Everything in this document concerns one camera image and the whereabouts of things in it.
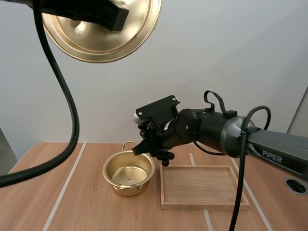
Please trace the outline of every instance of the pot handle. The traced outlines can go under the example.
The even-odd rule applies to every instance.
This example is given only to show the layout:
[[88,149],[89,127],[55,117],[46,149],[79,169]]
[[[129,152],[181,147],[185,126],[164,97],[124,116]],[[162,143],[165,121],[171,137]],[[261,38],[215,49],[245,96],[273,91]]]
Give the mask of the pot handle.
[[114,186],[116,190],[122,190],[122,189],[138,189],[141,188],[140,186],[138,187],[137,185],[120,185],[118,187]]
[[125,145],[128,144],[128,143],[133,143],[136,146],[136,143],[134,141],[126,141],[126,142],[123,143],[122,151],[125,150]]

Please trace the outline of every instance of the white tape line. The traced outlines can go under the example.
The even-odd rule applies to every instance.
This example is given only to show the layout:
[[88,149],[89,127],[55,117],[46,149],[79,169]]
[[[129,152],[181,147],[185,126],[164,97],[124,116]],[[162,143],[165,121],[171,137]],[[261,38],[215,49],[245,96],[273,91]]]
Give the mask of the white tape line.
[[204,216],[205,216],[205,220],[206,220],[206,223],[207,223],[207,230],[208,231],[213,231],[213,226],[212,226],[211,218],[210,218],[210,215],[209,215],[207,210],[204,210]]
[[[231,161],[233,162],[236,171],[239,172],[239,167],[237,166],[235,160],[234,160],[233,158],[231,158]],[[256,208],[257,208],[257,210],[258,210],[260,216],[262,217],[262,220],[263,220],[263,222],[264,222],[266,228],[268,228],[268,231],[273,231],[273,229],[272,229],[271,226],[270,226],[269,221],[267,220],[265,214],[263,213],[263,211],[262,211],[262,209],[261,209],[261,207],[260,207],[258,201],[256,200],[254,194],[252,193],[252,191],[251,191],[251,189],[250,189],[250,187],[249,187],[249,185],[247,184],[247,181],[246,181],[245,179],[244,179],[244,185],[245,185],[245,187],[247,188],[247,191],[248,191],[248,193],[249,193],[251,199],[253,200],[253,202],[254,202],[254,204],[255,204],[255,206],[256,206]]]
[[192,156],[193,154],[192,153],[189,153],[189,156],[190,156],[190,158],[191,158],[191,163],[192,163],[192,165],[196,165],[195,163],[194,163],[194,159],[193,159],[193,156]]
[[79,152],[79,155],[78,155],[78,157],[77,157],[77,159],[76,159],[76,161],[75,161],[75,163],[74,163],[74,165],[73,165],[73,167],[72,167],[70,173],[68,174],[68,177],[67,177],[67,179],[66,179],[66,182],[65,182],[64,185],[63,185],[63,188],[62,188],[62,190],[61,190],[61,192],[60,192],[60,194],[59,194],[59,196],[58,196],[58,199],[56,200],[56,203],[54,204],[54,206],[53,206],[53,208],[52,208],[52,211],[51,211],[51,213],[49,214],[49,217],[48,217],[48,219],[47,219],[47,221],[46,221],[46,223],[45,223],[45,226],[44,226],[44,228],[43,228],[42,231],[47,231],[47,229],[49,228],[49,225],[50,225],[50,223],[51,223],[51,221],[52,221],[52,219],[53,219],[53,216],[54,216],[54,214],[55,214],[56,211],[57,211],[57,208],[58,208],[58,206],[59,206],[59,204],[60,204],[60,202],[61,202],[61,200],[62,200],[62,197],[63,197],[63,195],[64,195],[64,193],[65,193],[65,190],[66,190],[66,188],[67,188],[67,186],[68,186],[68,184],[69,184],[69,182],[70,182],[70,180],[71,180],[71,178],[72,178],[72,176],[73,176],[73,174],[74,174],[74,171],[75,171],[75,169],[76,169],[76,167],[77,167],[77,165],[78,165],[78,162],[79,162],[79,160],[80,160],[80,158],[81,158],[81,155],[82,155],[82,153],[83,153],[83,150],[84,150],[85,147],[86,147],[86,144],[87,144],[87,143],[84,143],[84,144],[83,144],[83,146],[82,146],[82,148],[81,148],[81,150],[80,150],[80,152]]
[[[190,156],[192,165],[195,166],[196,164],[195,164],[194,159],[193,159],[193,154],[189,153],[189,156]],[[207,210],[204,210],[204,216],[205,216],[205,221],[206,221],[206,224],[207,224],[207,230],[208,231],[213,231],[213,226],[212,226],[211,218],[210,218],[210,215],[209,215]]]

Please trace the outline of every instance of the white wall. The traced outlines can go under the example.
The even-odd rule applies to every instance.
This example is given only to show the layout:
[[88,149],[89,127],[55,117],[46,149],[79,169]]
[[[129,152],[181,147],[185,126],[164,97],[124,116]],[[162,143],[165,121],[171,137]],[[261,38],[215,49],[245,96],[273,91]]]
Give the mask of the white wall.
[[[240,115],[272,109],[286,132],[308,85],[307,0],[163,0],[156,30],[111,64],[52,50],[75,98],[80,141],[138,141],[130,116],[170,94],[201,108],[205,90]],[[40,141],[67,141],[69,111],[44,57],[31,9],[0,2],[0,127],[17,158]],[[263,126],[265,114],[253,120]]]

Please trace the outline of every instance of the pot rim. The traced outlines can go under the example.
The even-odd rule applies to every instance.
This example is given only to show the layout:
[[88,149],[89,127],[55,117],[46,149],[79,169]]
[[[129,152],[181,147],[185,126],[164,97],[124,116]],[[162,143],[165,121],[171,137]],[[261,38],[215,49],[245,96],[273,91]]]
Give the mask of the pot rim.
[[[124,150],[124,151],[120,151],[118,153],[115,153],[113,154],[112,156],[108,157],[108,159],[105,161],[104,163],[104,166],[103,166],[103,175],[105,177],[105,179],[112,185],[116,186],[116,187],[119,187],[119,186],[131,186],[131,185],[123,185],[123,184],[118,184],[118,183],[115,183],[114,181],[112,181],[108,176],[107,176],[107,165],[109,164],[110,160],[112,158],[114,158],[115,156],[117,155],[120,155],[120,154],[123,154],[123,153],[132,153],[133,151],[132,150]],[[137,184],[134,184],[136,186],[141,186],[143,184],[145,184],[146,182],[148,182],[153,174],[154,174],[154,171],[155,171],[155,163],[154,163],[154,160],[151,158],[151,156],[149,154],[146,154],[146,153],[143,153],[141,154],[143,156],[145,156],[151,163],[151,172],[150,174],[148,175],[148,177],[146,179],[144,179],[143,181],[137,183]]]

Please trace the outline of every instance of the golden pot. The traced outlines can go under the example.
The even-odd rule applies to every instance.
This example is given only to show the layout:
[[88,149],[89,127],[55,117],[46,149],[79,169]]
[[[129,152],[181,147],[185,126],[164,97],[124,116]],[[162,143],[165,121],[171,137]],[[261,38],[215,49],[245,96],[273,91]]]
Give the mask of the golden pot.
[[109,157],[103,166],[103,174],[113,190],[121,196],[135,196],[143,192],[155,171],[153,159],[148,154],[135,156],[132,150],[125,150]]

